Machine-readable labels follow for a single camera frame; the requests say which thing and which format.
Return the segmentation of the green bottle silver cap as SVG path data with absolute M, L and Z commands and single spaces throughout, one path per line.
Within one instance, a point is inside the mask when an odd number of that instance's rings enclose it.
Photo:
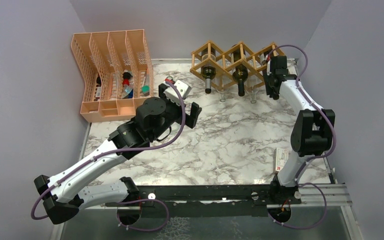
M 201 59 L 205 60 L 211 58 L 212 60 L 216 59 L 216 50 L 211 47 L 210 53 L 208 49 L 204 49 L 201 52 Z M 201 67 L 201 76 L 205 79 L 205 93 L 210 94 L 212 92 L 212 80 L 216 75 L 216 69 L 211 64 L 206 64 Z
M 266 95 L 273 100 L 278 100 L 280 98 L 279 94 L 275 91 L 273 87 L 274 79 L 273 79 L 273 74 L 271 71 L 271 63 L 270 63 L 271 51 L 272 51 L 272 48 L 266 52 L 263 52 L 260 55 L 260 64 L 262 66 L 266 65 L 266 69 L 262 71 L 262 75 L 265 83 Z

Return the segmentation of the squat clear glass bottle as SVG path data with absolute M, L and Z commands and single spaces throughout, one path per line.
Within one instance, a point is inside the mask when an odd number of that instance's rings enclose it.
M 171 88 L 171 87 L 174 87 L 175 86 L 175 81 L 174 81 L 174 78 L 172 76 L 167 76 L 164 80 L 164 84 L 168 87 L 168 88 Z

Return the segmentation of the green bottle black cap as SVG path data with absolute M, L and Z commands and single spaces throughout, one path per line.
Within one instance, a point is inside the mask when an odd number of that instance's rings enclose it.
M 242 59 L 242 54 L 244 57 L 246 56 L 245 51 L 240 48 L 239 44 L 237 46 L 231 55 L 234 62 Z M 245 95 L 245 82 L 248 79 L 248 69 L 243 64 L 239 64 L 235 67 L 232 77 L 238 86 L 238 96 L 243 97 Z

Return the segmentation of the green bottle silver cap front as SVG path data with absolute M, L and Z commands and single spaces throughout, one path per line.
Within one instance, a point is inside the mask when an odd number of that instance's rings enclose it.
M 211 58 L 212 60 L 216 59 L 216 50 L 211 47 L 210 53 L 208 49 L 204 49 L 201 52 L 201 59 L 205 60 Z M 201 67 L 201 76 L 205 79 L 205 93 L 210 94 L 212 92 L 212 80 L 216 75 L 216 69 L 211 64 L 206 64 Z

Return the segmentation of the slim clear glass bottle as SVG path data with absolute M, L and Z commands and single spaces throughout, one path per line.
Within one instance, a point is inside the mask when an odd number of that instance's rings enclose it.
M 261 83 L 258 77 L 250 77 L 245 82 L 245 91 L 250 96 L 250 103 L 255 104 L 257 102 L 257 93 L 260 90 L 259 84 Z

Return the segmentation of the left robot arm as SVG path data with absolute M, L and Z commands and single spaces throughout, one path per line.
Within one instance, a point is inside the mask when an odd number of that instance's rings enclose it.
M 158 87 L 158 96 L 146 99 L 135 116 L 119 125 L 93 152 L 58 174 L 36 177 L 36 203 L 43 205 L 45 217 L 58 225 L 92 206 L 135 203 L 139 189 L 129 177 L 95 186 L 91 182 L 141 152 L 168 146 L 164 133 L 170 132 L 173 124 L 194 128 L 202 108 L 192 103 L 190 113 L 186 112 L 185 99 L 191 89 L 183 81 L 165 80 Z

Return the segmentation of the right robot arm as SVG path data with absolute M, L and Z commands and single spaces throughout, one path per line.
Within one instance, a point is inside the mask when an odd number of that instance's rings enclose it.
M 294 196 L 308 164 L 332 147 L 335 113 L 308 96 L 298 78 L 289 73 L 286 56 L 268 57 L 266 63 L 263 76 L 267 95 L 273 100 L 283 97 L 296 114 L 290 136 L 293 152 L 273 177 L 268 190 L 269 199 L 280 204 Z

